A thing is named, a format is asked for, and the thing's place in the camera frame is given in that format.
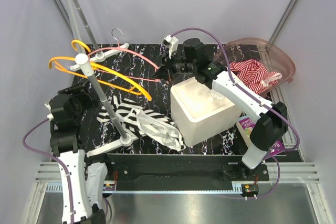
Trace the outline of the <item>pink plastic hanger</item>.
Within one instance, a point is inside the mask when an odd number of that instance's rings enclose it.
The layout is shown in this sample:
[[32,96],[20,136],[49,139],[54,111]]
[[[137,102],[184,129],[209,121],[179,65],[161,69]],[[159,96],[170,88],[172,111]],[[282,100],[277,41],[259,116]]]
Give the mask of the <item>pink plastic hanger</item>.
[[153,61],[151,61],[149,58],[145,57],[144,55],[139,54],[139,53],[137,53],[137,52],[135,52],[135,51],[132,51],[132,50],[130,50],[130,49],[128,49],[128,48],[122,48],[122,47],[120,46],[120,44],[119,44],[119,40],[118,40],[118,39],[114,36],[114,34],[113,34],[113,32],[114,32],[115,30],[119,31],[123,36],[124,36],[124,33],[123,33],[122,30],[119,29],[119,28],[113,28],[113,29],[112,29],[112,31],[111,31],[111,35],[112,35],[112,37],[117,41],[117,46],[116,46],[116,47],[103,47],[103,48],[99,48],[99,49],[96,49],[95,51],[92,51],[92,52],[88,53],[88,56],[91,56],[91,55],[93,55],[93,54],[96,54],[96,55],[97,55],[99,52],[102,52],[102,53],[106,54],[108,50],[113,50],[113,51],[114,51],[115,53],[117,53],[117,54],[120,53],[120,52],[122,51],[122,52],[126,52],[126,53],[129,53],[129,54],[132,54],[133,56],[136,56],[136,57],[138,57],[138,58],[140,58],[140,59],[146,61],[146,62],[149,63],[151,66],[153,66],[155,70],[158,70],[158,69],[159,69],[159,67],[158,67],[157,64],[155,64]]

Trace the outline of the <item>yellow plastic hanger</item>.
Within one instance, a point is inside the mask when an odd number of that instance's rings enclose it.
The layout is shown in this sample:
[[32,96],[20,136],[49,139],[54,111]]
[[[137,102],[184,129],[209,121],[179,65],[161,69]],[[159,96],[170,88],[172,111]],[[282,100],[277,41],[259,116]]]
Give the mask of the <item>yellow plastic hanger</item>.
[[[73,40],[71,42],[71,45],[72,45],[72,47],[75,51],[77,51],[76,44],[79,44],[80,46],[83,46],[84,49],[86,49],[89,53],[92,52],[91,49],[84,42],[82,42],[80,40]],[[48,63],[49,69],[51,69],[52,67],[55,67],[59,71],[66,72],[66,73],[69,73],[69,74],[87,79],[87,77],[84,74],[79,74],[79,73],[76,73],[74,71],[67,70],[57,60],[75,61],[75,58],[65,57],[65,56],[53,57],[53,58],[50,59],[50,61]],[[147,98],[148,101],[152,100],[151,95],[144,89],[144,87],[142,87],[141,85],[139,85],[138,83],[133,81],[133,79],[144,80],[143,78],[125,76],[125,75],[123,75],[123,74],[121,74],[117,71],[114,71],[114,70],[108,68],[108,67],[105,67],[103,65],[94,63],[93,61],[91,61],[91,58],[90,58],[90,62],[91,62],[91,65],[92,65],[92,68],[93,68],[94,71],[97,70],[97,71],[100,71],[100,72],[105,72],[105,73],[109,73],[109,74],[112,74],[114,76],[117,76],[118,78],[121,78],[124,81],[128,82],[130,85],[132,85],[132,87],[129,88],[129,89],[126,89],[124,87],[120,87],[120,86],[117,86],[117,85],[114,85],[114,84],[111,84],[109,82],[105,82],[105,81],[102,81],[102,80],[98,80],[99,83],[110,86],[112,88],[116,88],[116,89],[128,92],[128,93],[131,93],[131,94],[134,94],[134,95],[143,95]]]

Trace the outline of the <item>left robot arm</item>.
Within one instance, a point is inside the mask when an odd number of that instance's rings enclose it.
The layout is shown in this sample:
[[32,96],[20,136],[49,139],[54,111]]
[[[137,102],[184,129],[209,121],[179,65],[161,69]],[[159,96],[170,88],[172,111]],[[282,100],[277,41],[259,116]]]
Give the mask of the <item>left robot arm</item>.
[[104,180],[113,175],[106,156],[87,158],[80,128],[83,114],[98,105],[89,82],[82,81],[58,91],[50,110],[50,146],[58,162],[63,195],[63,223],[105,223],[102,209]]

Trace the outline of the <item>red white striped tank top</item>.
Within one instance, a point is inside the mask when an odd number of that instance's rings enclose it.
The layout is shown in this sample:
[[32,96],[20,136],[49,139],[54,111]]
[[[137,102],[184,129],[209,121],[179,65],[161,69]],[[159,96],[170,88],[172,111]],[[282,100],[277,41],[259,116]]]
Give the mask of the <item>red white striped tank top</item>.
[[256,94],[262,94],[276,85],[282,78],[280,72],[269,72],[264,64],[249,59],[229,64],[231,71]]

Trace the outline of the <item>black white striped tank top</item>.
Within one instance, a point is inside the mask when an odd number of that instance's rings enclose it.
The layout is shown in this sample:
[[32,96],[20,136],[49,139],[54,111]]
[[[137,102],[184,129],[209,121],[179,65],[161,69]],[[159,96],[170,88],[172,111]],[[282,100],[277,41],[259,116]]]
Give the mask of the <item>black white striped tank top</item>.
[[120,140],[122,146],[130,146],[133,141],[148,136],[172,150],[185,149],[183,136],[169,117],[127,98],[120,100],[114,96],[111,106],[128,137]]

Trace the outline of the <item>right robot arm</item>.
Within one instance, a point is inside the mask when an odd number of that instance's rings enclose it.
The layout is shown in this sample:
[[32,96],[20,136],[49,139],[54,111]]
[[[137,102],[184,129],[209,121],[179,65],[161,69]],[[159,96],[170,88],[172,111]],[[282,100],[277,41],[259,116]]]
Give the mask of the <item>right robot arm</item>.
[[250,135],[252,144],[241,159],[238,173],[244,180],[252,179],[271,147],[288,131],[287,107],[282,102],[272,103],[258,96],[239,82],[228,67],[208,56],[198,38],[184,41],[181,54],[177,52],[178,43],[170,35],[163,39],[169,51],[154,78],[171,81],[178,74],[192,74],[197,82],[225,96],[249,116],[255,124]]

